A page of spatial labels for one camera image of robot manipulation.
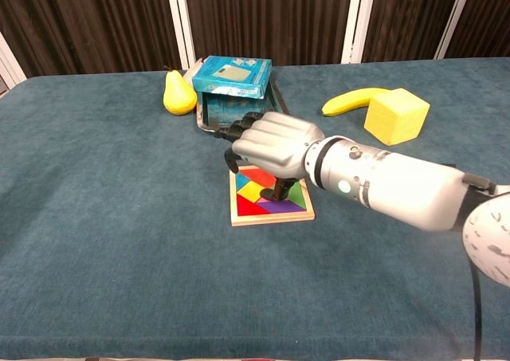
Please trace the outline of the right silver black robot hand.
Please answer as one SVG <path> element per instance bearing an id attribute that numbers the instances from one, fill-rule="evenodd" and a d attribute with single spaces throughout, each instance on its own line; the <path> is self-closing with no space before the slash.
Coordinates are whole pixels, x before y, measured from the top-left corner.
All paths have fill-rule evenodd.
<path id="1" fill-rule="evenodd" d="M 325 139 L 314 123 L 280 112 L 248 112 L 229 127 L 216 130 L 213 137 L 232 143 L 224 158 L 234 174 L 242 161 L 275 177 L 275 187 L 261 192 L 270 201 L 288 197 L 291 187 L 307 175 L 308 149 Z"/>

